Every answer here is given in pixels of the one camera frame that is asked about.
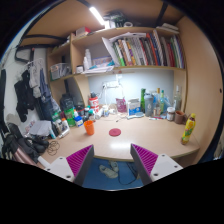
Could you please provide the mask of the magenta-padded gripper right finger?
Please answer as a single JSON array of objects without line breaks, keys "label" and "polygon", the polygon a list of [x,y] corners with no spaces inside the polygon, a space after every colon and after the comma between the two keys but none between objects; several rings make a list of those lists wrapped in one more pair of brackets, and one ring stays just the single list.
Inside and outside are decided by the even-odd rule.
[{"label": "magenta-padded gripper right finger", "polygon": [[182,169],[168,155],[157,155],[136,144],[131,145],[130,153],[143,185],[150,184]]}]

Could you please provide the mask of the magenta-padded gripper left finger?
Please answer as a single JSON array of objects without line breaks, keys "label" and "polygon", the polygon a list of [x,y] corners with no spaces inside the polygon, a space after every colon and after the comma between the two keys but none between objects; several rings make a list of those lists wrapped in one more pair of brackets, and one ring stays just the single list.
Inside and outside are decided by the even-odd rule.
[{"label": "magenta-padded gripper left finger", "polygon": [[94,146],[89,145],[68,157],[58,157],[45,170],[82,186],[93,157]]}]

